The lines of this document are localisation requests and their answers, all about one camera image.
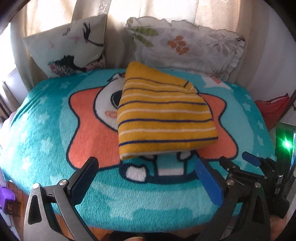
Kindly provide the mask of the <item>teal star cartoon blanket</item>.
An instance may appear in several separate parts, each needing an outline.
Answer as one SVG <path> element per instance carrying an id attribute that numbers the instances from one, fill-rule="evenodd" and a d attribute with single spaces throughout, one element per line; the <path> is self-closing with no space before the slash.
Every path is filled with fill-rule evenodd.
<path id="1" fill-rule="evenodd" d="M 40 82 L 29 93 L 1 141 L 6 180 L 29 193 L 34 183 L 56 185 L 89 157 L 98 173 L 77 210 L 90 226 L 125 232 L 169 232 L 207 223 L 217 210 L 195 173 L 202 157 L 223 176 L 224 156 L 260 174 L 242 158 L 275 158 L 263 118 L 244 88 L 191 73 L 170 75 L 193 84 L 211 108 L 219 131 L 215 145 L 121 161 L 116 106 L 123 69 L 97 70 Z"/>

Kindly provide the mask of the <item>white floral ruffled pillow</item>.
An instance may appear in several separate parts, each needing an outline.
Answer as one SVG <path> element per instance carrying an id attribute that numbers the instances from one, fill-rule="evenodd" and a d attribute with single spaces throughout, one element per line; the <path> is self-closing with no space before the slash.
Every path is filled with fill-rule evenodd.
<path id="1" fill-rule="evenodd" d="M 204 73 L 227 81 L 244 53 L 244 37 L 186 20 L 129 18 L 126 29 L 135 43 L 135 60 L 153 68 Z"/>

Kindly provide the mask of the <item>yellow striped knit sweater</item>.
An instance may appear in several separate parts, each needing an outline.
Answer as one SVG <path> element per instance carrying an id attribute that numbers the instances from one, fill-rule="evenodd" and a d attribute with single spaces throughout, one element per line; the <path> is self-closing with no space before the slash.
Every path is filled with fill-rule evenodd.
<path id="1" fill-rule="evenodd" d="M 214 144 L 218 132 L 191 82 L 131 62 L 117 111 L 119 156 L 190 151 Z"/>

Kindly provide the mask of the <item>red plastic bag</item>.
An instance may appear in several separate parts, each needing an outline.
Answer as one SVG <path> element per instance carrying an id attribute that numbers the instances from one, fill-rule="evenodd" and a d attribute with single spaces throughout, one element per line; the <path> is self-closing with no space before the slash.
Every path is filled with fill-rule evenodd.
<path id="1" fill-rule="evenodd" d="M 255 101 L 268 131 L 275 127 L 289 102 L 290 97 L 287 93 L 270 100 Z"/>

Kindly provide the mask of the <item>purple cloth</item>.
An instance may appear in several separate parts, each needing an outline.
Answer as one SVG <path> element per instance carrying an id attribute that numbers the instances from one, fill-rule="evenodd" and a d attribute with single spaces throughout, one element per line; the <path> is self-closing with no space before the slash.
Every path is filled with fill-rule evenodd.
<path id="1" fill-rule="evenodd" d="M 4 210 L 5 204 L 7 201 L 15 201 L 16 195 L 15 193 L 7 187 L 0 187 L 0 205 L 1 209 Z"/>

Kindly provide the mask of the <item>beige curtain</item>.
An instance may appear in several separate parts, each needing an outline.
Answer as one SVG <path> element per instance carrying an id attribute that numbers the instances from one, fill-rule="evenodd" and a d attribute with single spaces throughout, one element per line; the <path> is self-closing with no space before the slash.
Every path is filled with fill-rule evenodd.
<path id="1" fill-rule="evenodd" d="M 46 75 L 31 58 L 23 38 L 98 14 L 108 15 L 105 48 L 108 67 L 127 64 L 131 52 L 125 32 L 127 19 L 152 16 L 167 21 L 186 20 L 243 36 L 245 51 L 229 81 L 246 89 L 255 86 L 269 21 L 269 7 L 264 1 L 30 1 L 11 21 L 16 68 L 27 90 L 46 79 Z"/>

